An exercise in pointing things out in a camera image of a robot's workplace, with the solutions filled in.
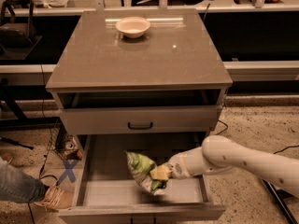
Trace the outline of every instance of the white bowl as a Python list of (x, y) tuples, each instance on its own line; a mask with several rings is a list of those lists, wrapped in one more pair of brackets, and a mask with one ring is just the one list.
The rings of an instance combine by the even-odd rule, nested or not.
[(138, 38), (150, 28), (150, 22), (144, 18), (128, 17), (116, 23), (116, 29), (129, 38)]

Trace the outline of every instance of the foot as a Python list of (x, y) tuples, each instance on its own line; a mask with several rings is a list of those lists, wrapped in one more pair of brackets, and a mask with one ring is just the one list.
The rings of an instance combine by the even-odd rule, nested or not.
[(8, 163), (11, 163), (13, 160), (13, 156), (11, 153), (4, 153), (0, 155), (3, 161), (7, 161)]
[(57, 186), (51, 186), (47, 190), (45, 198), (35, 204), (55, 210), (68, 209), (72, 206), (73, 196), (73, 192), (60, 189)]

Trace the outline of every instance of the closed drawer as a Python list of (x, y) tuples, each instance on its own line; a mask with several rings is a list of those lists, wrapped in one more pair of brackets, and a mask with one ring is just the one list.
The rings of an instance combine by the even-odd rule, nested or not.
[(164, 195), (152, 196), (131, 178), (125, 151), (148, 155), (162, 164), (174, 154), (196, 147), (193, 133), (138, 133), (89, 136), (84, 168), (70, 210), (59, 216), (77, 223), (170, 223), (213, 220), (224, 212), (214, 205), (202, 176), (170, 180)]
[(61, 110), (69, 133), (168, 133), (213, 130), (221, 107), (95, 108)]

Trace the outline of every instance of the person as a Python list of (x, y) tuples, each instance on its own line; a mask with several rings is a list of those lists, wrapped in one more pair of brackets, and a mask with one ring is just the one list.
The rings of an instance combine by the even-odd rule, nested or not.
[(47, 186), (39, 179), (27, 175), (9, 164), (12, 156), (0, 156), (0, 201), (35, 203), (49, 209), (67, 209), (72, 205), (74, 193)]

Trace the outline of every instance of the green snack bag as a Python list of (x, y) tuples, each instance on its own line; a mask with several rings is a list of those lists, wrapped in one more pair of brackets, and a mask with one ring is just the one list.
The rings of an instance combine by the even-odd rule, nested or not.
[(142, 154), (133, 152), (126, 154), (129, 170), (136, 183), (150, 194), (163, 194), (162, 189), (166, 188), (167, 182), (153, 180), (150, 176), (150, 171), (157, 166), (156, 162)]

